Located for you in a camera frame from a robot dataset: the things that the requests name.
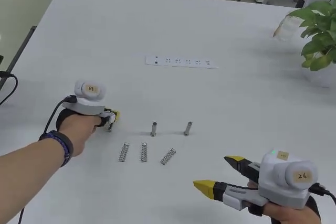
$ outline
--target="spring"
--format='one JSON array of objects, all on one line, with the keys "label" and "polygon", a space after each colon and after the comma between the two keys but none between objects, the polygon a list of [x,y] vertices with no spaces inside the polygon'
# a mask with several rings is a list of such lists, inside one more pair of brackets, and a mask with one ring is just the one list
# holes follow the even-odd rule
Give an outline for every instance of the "spring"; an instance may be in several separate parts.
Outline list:
[{"label": "spring", "polygon": [[122,145],[120,155],[119,155],[119,162],[125,162],[126,155],[127,155],[129,147],[130,147],[130,143],[124,143]]},{"label": "spring", "polygon": [[141,144],[141,156],[140,156],[141,162],[147,162],[147,143]]},{"label": "spring", "polygon": [[176,153],[175,149],[170,149],[167,154],[164,156],[163,159],[161,159],[160,163],[165,165],[171,158],[172,156]]}]

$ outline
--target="cable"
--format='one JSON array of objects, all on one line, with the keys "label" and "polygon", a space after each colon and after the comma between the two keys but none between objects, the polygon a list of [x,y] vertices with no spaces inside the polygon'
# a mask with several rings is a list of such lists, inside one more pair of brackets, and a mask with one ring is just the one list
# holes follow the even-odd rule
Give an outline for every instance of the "cable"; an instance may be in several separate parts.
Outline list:
[{"label": "cable", "polygon": [[8,77],[3,77],[3,76],[0,76],[1,78],[9,78],[9,77],[13,77],[14,79],[15,79],[15,86],[14,86],[14,88],[13,88],[13,90],[9,93],[9,95],[8,96],[6,96],[5,97],[5,99],[4,100],[2,100],[1,102],[0,102],[0,106],[9,98],[9,97],[11,97],[11,95],[15,92],[15,90],[17,89],[17,86],[19,85],[19,80],[17,79],[17,77],[15,76],[15,75],[13,75],[13,74],[10,74],[10,76],[8,76]]},{"label": "cable", "polygon": [[[48,122],[43,130],[43,133],[47,133],[47,130],[50,126],[51,121],[53,120],[54,115],[56,114],[58,108],[62,105],[64,102],[69,102],[69,103],[76,103],[77,102],[77,97],[75,95],[69,95],[68,97],[65,97],[63,100],[61,100],[59,103],[57,103],[56,107],[54,108],[53,112],[51,113]],[[23,217],[23,212],[25,211],[25,208],[23,208],[20,212],[20,217],[19,221],[17,224],[21,224],[22,222],[22,217]]]},{"label": "cable", "polygon": [[64,102],[65,102],[65,99],[63,99],[62,101],[60,101],[59,103],[57,103],[56,107],[54,108],[54,111],[52,112],[51,116],[49,117],[49,120],[48,120],[48,122],[47,122],[47,124],[46,124],[46,127],[44,128],[43,133],[47,133],[47,130],[48,130],[48,128],[49,128],[49,125],[50,125],[50,123],[51,123],[51,121],[52,121],[54,115],[56,114],[56,111],[58,110],[58,108],[59,108],[59,107],[62,105],[62,103],[64,103]]},{"label": "cable", "polygon": [[25,211],[25,208],[23,208],[20,212],[20,218],[19,218],[19,222],[18,224],[21,224],[21,221],[22,221],[22,216],[23,216],[23,212]]},{"label": "cable", "polygon": [[309,192],[312,194],[317,194],[320,196],[324,196],[324,195],[328,195],[332,198],[332,200],[334,201],[335,205],[336,205],[336,197],[334,194],[332,194],[330,191],[325,189],[325,186],[320,185],[320,183],[315,183],[313,184],[310,188],[309,188]]},{"label": "cable", "polygon": [[332,200],[334,201],[335,205],[336,205],[336,197],[335,197],[334,194],[332,194],[331,192],[327,191],[327,192],[325,193],[325,195],[330,196],[330,197],[332,198]]}]

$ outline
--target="clear plastic cup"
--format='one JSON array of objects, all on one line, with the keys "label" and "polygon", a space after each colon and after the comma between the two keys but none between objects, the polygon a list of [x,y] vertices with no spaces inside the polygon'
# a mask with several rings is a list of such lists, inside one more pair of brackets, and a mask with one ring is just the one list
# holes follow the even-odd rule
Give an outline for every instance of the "clear plastic cup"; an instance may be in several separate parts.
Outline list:
[{"label": "clear plastic cup", "polygon": [[278,28],[275,30],[273,37],[276,37],[280,41],[290,40],[294,33],[299,29],[303,19],[298,17],[286,16],[281,22]]}]

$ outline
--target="human hand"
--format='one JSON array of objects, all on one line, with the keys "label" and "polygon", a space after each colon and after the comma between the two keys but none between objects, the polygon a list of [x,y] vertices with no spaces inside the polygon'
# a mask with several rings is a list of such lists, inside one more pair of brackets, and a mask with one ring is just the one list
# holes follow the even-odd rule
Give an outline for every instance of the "human hand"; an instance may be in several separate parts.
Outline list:
[{"label": "human hand", "polygon": [[59,132],[71,140],[74,146],[73,157],[83,152],[85,142],[95,132],[95,125],[99,125],[100,123],[101,118],[93,115],[71,115],[64,119]]},{"label": "human hand", "polygon": [[[258,188],[258,185],[251,181],[247,186],[250,188]],[[281,224],[321,224],[320,218],[309,207],[296,210],[269,202],[264,205],[264,215],[280,221]]]}]

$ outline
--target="power outlet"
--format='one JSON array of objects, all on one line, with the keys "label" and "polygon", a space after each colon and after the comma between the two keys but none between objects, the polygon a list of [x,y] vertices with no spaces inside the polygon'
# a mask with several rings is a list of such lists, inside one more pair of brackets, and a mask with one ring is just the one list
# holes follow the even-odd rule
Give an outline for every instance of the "power outlet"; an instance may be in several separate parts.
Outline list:
[{"label": "power outlet", "polygon": [[188,68],[218,68],[211,60],[170,58],[160,56],[146,56],[146,65],[188,67]]}]

